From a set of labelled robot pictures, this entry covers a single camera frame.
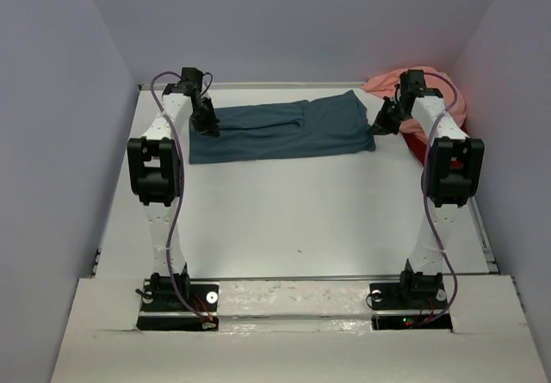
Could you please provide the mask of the teal blue t shirt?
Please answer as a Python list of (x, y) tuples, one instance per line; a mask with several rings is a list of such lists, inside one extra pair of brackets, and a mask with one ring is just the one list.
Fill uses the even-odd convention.
[(189, 128), (189, 163), (315, 158), (374, 151), (367, 109), (349, 90), (312, 101), (219, 108), (218, 137)]

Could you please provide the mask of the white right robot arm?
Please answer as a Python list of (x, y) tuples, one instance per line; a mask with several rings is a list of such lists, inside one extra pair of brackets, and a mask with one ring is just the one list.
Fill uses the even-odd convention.
[(402, 122), (414, 119), (427, 137), (421, 176), (425, 220), (406, 262), (415, 275), (443, 272), (455, 218), (479, 185), (485, 145), (461, 130), (450, 110), (442, 92), (426, 84), (423, 71), (407, 70), (400, 74), (394, 96), (383, 98), (369, 129), (377, 136), (397, 134)]

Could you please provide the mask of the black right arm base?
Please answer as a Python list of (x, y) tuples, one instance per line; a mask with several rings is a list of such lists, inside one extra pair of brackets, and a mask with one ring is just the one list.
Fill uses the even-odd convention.
[(370, 284), (365, 301), (377, 331), (453, 329), (441, 273), (425, 275), (405, 266), (399, 279)]

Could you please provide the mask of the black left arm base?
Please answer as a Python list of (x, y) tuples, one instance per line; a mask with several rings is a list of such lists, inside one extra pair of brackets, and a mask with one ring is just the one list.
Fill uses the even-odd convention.
[(142, 331), (203, 332), (219, 329), (220, 284), (192, 281), (186, 274), (153, 274), (135, 290), (140, 297), (136, 327)]

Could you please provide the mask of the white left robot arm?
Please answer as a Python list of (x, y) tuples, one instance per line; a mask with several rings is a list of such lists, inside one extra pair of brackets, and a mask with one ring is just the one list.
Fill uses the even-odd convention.
[(138, 138), (127, 142), (130, 185), (145, 209), (153, 250), (152, 273), (159, 277), (185, 275), (187, 263), (179, 244), (176, 220), (181, 211), (184, 189), (184, 161), (180, 133), (187, 125), (201, 136), (218, 137), (220, 120), (212, 99), (203, 89), (208, 74), (183, 67), (179, 74), (162, 72), (177, 79), (153, 94), (158, 112)]

